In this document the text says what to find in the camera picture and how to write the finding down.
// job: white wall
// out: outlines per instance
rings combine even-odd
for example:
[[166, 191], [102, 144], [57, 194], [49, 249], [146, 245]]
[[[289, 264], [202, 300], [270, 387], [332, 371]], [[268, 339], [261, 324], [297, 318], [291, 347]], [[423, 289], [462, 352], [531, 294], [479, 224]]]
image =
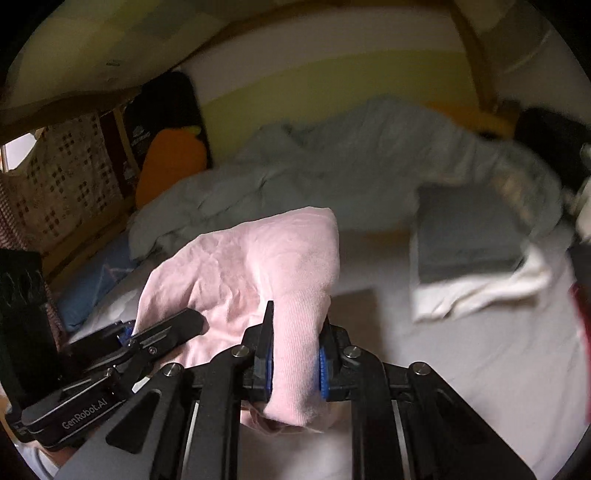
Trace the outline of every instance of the white wall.
[[591, 125], [591, 82], [566, 42], [552, 30], [534, 57], [496, 83], [500, 98], [543, 105]]

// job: red fabric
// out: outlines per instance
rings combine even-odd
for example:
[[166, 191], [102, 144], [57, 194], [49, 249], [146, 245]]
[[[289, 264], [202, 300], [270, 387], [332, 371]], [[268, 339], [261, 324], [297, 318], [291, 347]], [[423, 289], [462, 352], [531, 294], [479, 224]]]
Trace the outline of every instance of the red fabric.
[[591, 304], [587, 300], [587, 294], [580, 285], [575, 283], [570, 292], [572, 293], [579, 315], [583, 323], [585, 338], [584, 347], [587, 354], [587, 377], [589, 379], [589, 400], [587, 402], [587, 420], [591, 422]]
[[[0, 248], [10, 248], [13, 250], [26, 250], [27, 246], [22, 238], [22, 235], [18, 232], [17, 223], [14, 220], [10, 204], [8, 203], [8, 197], [4, 189], [2, 177], [0, 176]], [[45, 291], [47, 293], [47, 318], [49, 320], [49, 326], [51, 328], [51, 334], [56, 343], [56, 347], [59, 350], [61, 344], [66, 339], [66, 333], [61, 323], [60, 318], [57, 315], [57, 310], [53, 303], [53, 298], [49, 287], [45, 285]]]

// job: light blue comforter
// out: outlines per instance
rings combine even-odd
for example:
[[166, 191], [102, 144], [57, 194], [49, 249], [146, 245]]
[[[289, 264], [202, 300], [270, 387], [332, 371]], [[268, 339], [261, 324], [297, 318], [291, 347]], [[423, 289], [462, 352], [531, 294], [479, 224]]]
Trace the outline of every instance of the light blue comforter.
[[531, 236], [561, 216], [560, 183], [534, 153], [387, 96], [315, 125], [261, 128], [233, 159], [141, 209], [131, 254], [160, 247], [173, 255], [201, 233], [305, 206], [331, 208], [343, 231], [392, 230], [411, 222], [425, 182], [492, 185]]

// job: orange pillow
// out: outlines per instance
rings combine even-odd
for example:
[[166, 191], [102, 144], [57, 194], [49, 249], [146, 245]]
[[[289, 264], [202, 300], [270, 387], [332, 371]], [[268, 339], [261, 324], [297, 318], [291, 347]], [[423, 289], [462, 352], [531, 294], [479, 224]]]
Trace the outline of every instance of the orange pillow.
[[135, 191], [135, 205], [142, 208], [179, 180], [205, 170], [207, 150], [203, 142], [183, 129], [160, 131], [148, 149]]

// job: black object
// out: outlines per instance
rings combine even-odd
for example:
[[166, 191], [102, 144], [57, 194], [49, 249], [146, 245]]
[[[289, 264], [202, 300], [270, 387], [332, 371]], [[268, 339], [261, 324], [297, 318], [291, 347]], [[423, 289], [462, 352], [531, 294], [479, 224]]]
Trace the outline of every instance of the black object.
[[200, 313], [184, 309], [133, 336], [114, 353], [88, 365], [81, 380], [25, 408], [21, 427], [49, 451], [72, 445], [133, 395], [132, 387], [155, 361], [200, 335], [203, 324]]
[[125, 130], [131, 150], [141, 168], [154, 137], [164, 128], [198, 126], [197, 138], [207, 149], [207, 167], [212, 155], [205, 124], [191, 80], [181, 72], [166, 72], [143, 85], [142, 92], [125, 108]]
[[10, 402], [7, 420], [23, 442], [23, 409], [59, 387], [63, 366], [51, 335], [41, 256], [0, 249], [0, 382]]
[[[60, 469], [56, 480], [233, 480], [241, 401], [272, 351], [263, 324], [208, 364], [167, 364]], [[383, 364], [326, 321], [328, 401], [351, 401], [353, 480], [535, 479], [526, 464], [427, 364]]]
[[515, 140], [536, 152], [565, 187], [578, 192], [591, 176], [591, 130], [545, 108], [521, 112]]

